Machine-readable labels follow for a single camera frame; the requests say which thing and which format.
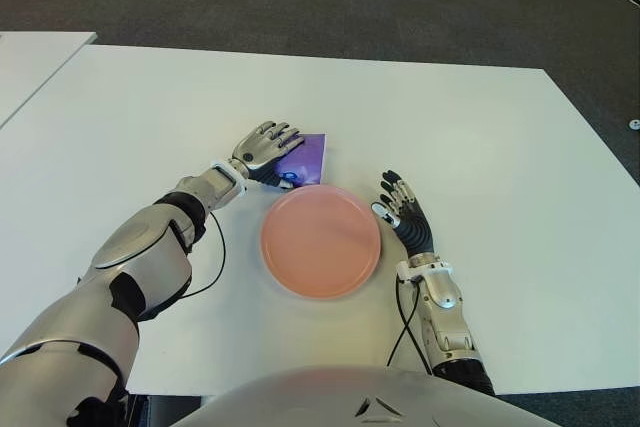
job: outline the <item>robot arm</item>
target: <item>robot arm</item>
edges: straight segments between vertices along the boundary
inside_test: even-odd
[[[229,163],[143,208],[95,254],[66,296],[40,314],[0,359],[3,424],[117,425],[138,349],[138,322],[155,317],[189,287],[187,254],[209,212],[245,192],[245,179],[280,183],[273,167],[302,138],[265,122],[236,147]]]
[[[434,375],[494,395],[471,332],[462,315],[462,294],[452,268],[434,254],[431,228],[408,184],[393,171],[383,174],[381,202],[372,210],[389,223],[409,261],[398,264],[398,278],[419,287],[422,340]]]

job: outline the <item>purple book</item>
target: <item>purple book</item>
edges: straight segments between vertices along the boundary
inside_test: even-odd
[[[324,167],[326,134],[303,134],[304,143],[276,164],[276,173],[296,187],[319,184]]]

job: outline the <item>black cable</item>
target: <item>black cable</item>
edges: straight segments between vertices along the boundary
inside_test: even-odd
[[[396,305],[398,306],[398,313],[400,314],[400,318],[402,319],[402,323],[404,325],[404,328],[402,329],[402,332],[400,333],[400,337],[398,338],[398,340],[396,342],[396,346],[394,347],[394,351],[391,352],[391,356],[389,356],[389,363],[391,361],[391,357],[395,353],[395,349],[397,348],[397,345],[400,343],[400,340],[402,339],[402,336],[404,335],[405,332],[407,332],[409,334],[409,337],[411,338],[411,342],[413,343],[413,346],[416,349],[416,352],[420,356],[420,360],[422,361],[422,365],[424,366],[424,370],[427,372],[427,374],[433,375],[432,372],[431,372],[431,368],[429,367],[429,362],[427,361],[426,357],[422,353],[422,349],[420,348],[420,345],[418,344],[418,341],[416,340],[415,335],[413,335],[413,331],[411,330],[411,327],[409,327],[409,322],[411,321],[411,318],[413,317],[413,314],[415,313],[416,307],[418,306],[418,301],[420,300],[420,287],[418,286],[418,284],[413,284],[413,287],[416,290],[416,300],[414,302],[413,310],[411,311],[411,315],[409,316],[409,319],[407,320],[407,318],[404,316],[404,311],[402,310],[402,304],[400,303],[400,278],[396,276]]]
[[[418,300],[419,300],[419,296],[416,295],[416,300],[413,303],[413,309],[411,309],[411,314],[409,314],[409,318],[407,319],[407,323],[404,324],[404,327],[402,328],[402,332],[400,332],[400,335],[398,336],[398,340],[396,340],[396,343],[393,346],[393,349],[391,349],[391,353],[389,354],[389,359],[387,359],[387,367],[389,367],[391,365],[391,361],[393,360],[393,356],[396,355],[396,350],[398,350],[398,346],[400,345],[400,341],[402,340],[402,337],[404,337],[404,334],[407,332],[407,329],[409,328],[409,324],[411,323],[411,320],[413,319],[413,314],[416,313],[416,309],[418,308]],[[400,296],[399,296],[399,292],[398,292],[398,284],[396,283],[396,303],[398,304],[398,312],[402,311],[402,306],[400,305]]]
[[[218,222],[218,219],[216,218],[216,216],[213,215],[213,212],[210,212],[210,214],[211,214],[211,217],[213,217],[213,220],[215,220],[216,225],[218,226],[218,232],[220,232],[220,240],[222,241],[222,265],[220,265],[220,271],[218,272],[218,275],[216,275],[216,278],[213,279],[213,281],[211,281],[210,284],[205,285],[204,287],[202,287],[201,289],[196,290],[195,292],[191,292],[189,294],[185,294],[182,297],[180,297],[180,299],[186,299],[187,297],[194,296],[196,294],[204,292],[205,290],[213,287],[213,285],[218,281],[218,279],[222,275],[222,271],[224,270],[224,264],[227,261],[227,245],[224,242],[224,235],[222,233],[222,227],[220,227],[220,222]]]

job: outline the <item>white table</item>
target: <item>white table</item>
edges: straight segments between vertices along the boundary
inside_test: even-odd
[[[389,167],[422,200],[499,393],[639,383],[640,191],[541,70],[84,47],[0,135],[0,347],[142,206],[272,118],[328,133],[326,182],[365,201]],[[215,395],[312,364],[383,364],[402,250],[356,293],[286,292],[258,246],[280,196],[220,211],[227,269],[141,325],[133,392]],[[215,275],[215,226],[192,256]],[[396,365],[419,369],[407,342]]]
[[[93,32],[0,32],[0,128]]]

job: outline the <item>round plate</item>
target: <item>round plate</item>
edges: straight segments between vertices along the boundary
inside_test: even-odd
[[[380,256],[367,205],[330,185],[300,187],[278,200],[262,225],[262,255],[287,289],[331,299],[360,287]]]

